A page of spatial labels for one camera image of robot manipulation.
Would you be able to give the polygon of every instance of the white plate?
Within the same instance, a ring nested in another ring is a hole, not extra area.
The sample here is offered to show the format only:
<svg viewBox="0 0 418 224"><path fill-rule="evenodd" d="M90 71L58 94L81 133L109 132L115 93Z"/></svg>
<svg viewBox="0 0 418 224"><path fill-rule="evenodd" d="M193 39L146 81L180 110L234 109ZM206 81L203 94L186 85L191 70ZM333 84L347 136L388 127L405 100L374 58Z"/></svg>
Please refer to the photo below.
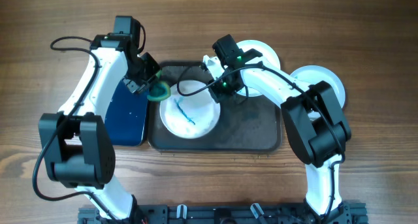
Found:
<svg viewBox="0 0 418 224"><path fill-rule="evenodd" d="M258 41L258 40L243 40L237 43L238 47L242 49L242 51L247 52L250 49L255 49L263 54L264 57L267 58L277 70L280 70L280 60L275 51L267 44ZM246 96L246 89L242 88L237 94L241 96ZM260 96L261 93L255 89L248 88L248 96L249 97L257 97Z"/></svg>
<svg viewBox="0 0 418 224"><path fill-rule="evenodd" d="M322 80L327 82L331 85L337 95L341 108L344 107L344 104L346 103L346 91L344 86L339 77L327 68L317 65L308 65L293 71L290 76L310 84L317 84ZM311 112L308 116L311 120L315 120L320 117L318 112Z"/></svg>
<svg viewBox="0 0 418 224"><path fill-rule="evenodd" d="M180 91L191 93L205 85L196 80L184 80L180 82ZM178 94L176 84L170 90L171 96L160 103L159 115L172 134L186 139L199 138L215 127L221 105L213 100L208 89L189 97Z"/></svg>

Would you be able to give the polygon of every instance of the wood grain surface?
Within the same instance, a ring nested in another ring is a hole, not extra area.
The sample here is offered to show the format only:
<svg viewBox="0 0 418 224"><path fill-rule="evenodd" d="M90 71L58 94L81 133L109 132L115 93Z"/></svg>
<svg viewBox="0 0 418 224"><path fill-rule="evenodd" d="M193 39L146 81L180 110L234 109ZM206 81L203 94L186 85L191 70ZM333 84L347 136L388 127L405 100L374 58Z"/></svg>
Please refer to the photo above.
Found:
<svg viewBox="0 0 418 224"><path fill-rule="evenodd" d="M77 85L88 57L50 42L112 30L132 15L158 61L200 60L230 33L278 53L288 73L335 72L347 91L353 137L340 169L345 200L367 203L370 223L418 223L418 0L0 0L0 223L74 223L85 197L46 202L31 175L37 123ZM81 42L68 45L86 46ZM116 148L115 174L139 204L301 202L304 165L287 139L270 155L160 154ZM41 190L69 193L42 165Z"/></svg>

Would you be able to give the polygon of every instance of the black bracket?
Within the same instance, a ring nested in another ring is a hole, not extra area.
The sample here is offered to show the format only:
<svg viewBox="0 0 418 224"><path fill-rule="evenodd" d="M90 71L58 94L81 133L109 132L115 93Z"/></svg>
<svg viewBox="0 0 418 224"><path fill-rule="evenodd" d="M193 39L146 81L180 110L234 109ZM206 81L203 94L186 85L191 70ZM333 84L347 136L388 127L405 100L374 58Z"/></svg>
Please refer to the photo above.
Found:
<svg viewBox="0 0 418 224"><path fill-rule="evenodd" d="M42 115L39 120L42 147L65 117L62 112ZM64 127L44 157L48 177L67 188L83 185L102 189L115 169L115 151L102 118L92 113L72 116ZM74 135L79 136L81 146L65 142Z"/></svg>
<svg viewBox="0 0 418 224"><path fill-rule="evenodd" d="M115 48L124 52L128 64L123 82L132 93L142 93L159 79L161 67L149 53L138 57L141 24L132 16L116 16L113 33L97 35L90 50Z"/></svg>
<svg viewBox="0 0 418 224"><path fill-rule="evenodd" d="M312 85L306 94L314 99L331 124L342 151L337 148L322 118L310 121L308 113L312 111L312 106L302 95L288 98L280 108L293 152L303 163L321 167L324 161L346 150L346 142L351 138L351 129L335 92L328 83L322 81Z"/></svg>
<svg viewBox="0 0 418 224"><path fill-rule="evenodd" d="M262 57L263 54L253 48L247 52L242 51L231 35L226 35L217 40L212 48L221 61L222 67L228 66L220 77L222 80L209 88L212 98L218 103L244 87L239 71L234 74L229 73L243 67L247 61L253 58Z"/></svg>

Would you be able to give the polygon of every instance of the white bowl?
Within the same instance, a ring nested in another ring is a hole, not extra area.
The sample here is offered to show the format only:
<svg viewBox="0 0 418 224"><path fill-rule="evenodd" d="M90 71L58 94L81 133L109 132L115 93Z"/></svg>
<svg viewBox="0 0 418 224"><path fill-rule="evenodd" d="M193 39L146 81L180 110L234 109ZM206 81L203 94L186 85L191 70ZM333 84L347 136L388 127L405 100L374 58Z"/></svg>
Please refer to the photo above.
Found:
<svg viewBox="0 0 418 224"><path fill-rule="evenodd" d="M180 82L182 93L191 93L206 84L196 80ZM205 89L198 94L183 97L177 92L176 84L171 88L171 96L161 101L159 115L164 126L174 135L193 139L209 133L221 114L221 105Z"/></svg>

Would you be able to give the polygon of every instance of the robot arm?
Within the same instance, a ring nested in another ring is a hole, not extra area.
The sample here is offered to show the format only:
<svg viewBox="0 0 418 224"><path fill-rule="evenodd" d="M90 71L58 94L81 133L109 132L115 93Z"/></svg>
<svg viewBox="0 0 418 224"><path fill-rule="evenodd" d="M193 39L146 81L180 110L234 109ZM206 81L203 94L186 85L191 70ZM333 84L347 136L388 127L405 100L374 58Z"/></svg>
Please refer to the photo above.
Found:
<svg viewBox="0 0 418 224"><path fill-rule="evenodd" d="M338 191L338 169L331 165L341 161L341 153L345 150L346 141L351 138L347 120L338 104L334 90L326 82L311 85L297 80L281 70L275 69L262 54L255 50L243 52L237 47L230 35L219 39L213 46L217 58L204 58L208 70L214 79L226 77L228 73L248 65L260 66L263 69L242 69L239 74L228 76L222 82L214 84L210 93L216 101L240 90L244 85L253 88L281 108L290 146L296 156L306 164L308 192L306 202L320 217L329 209L331 190L334 190L334 201L330 211L336 209L342 202ZM310 102L301 95L299 90L289 85L283 78L296 84L309 97L316 99L317 105L324 112L326 119L311 121L308 113L312 111ZM325 127L324 120L332 125L343 151L339 151L336 142Z"/></svg>
<svg viewBox="0 0 418 224"><path fill-rule="evenodd" d="M45 147L60 123L68 118L65 129L57 133L44 156L48 176L65 187L94 194L101 205L91 199L92 203L107 219L111 218L109 213L116 219L129 219L136 211L135 198L113 176L115 153L103 123L108 106L121 80L132 93L141 93L157 82L161 70L150 54L137 57L141 27L130 16L117 16L114 32L97 35L91 43L90 50L100 68L82 104L69 116L95 71L92 56L67 102L58 113L43 114L39 121L40 139ZM80 137L82 146L67 145L65 139L74 135Z"/></svg>

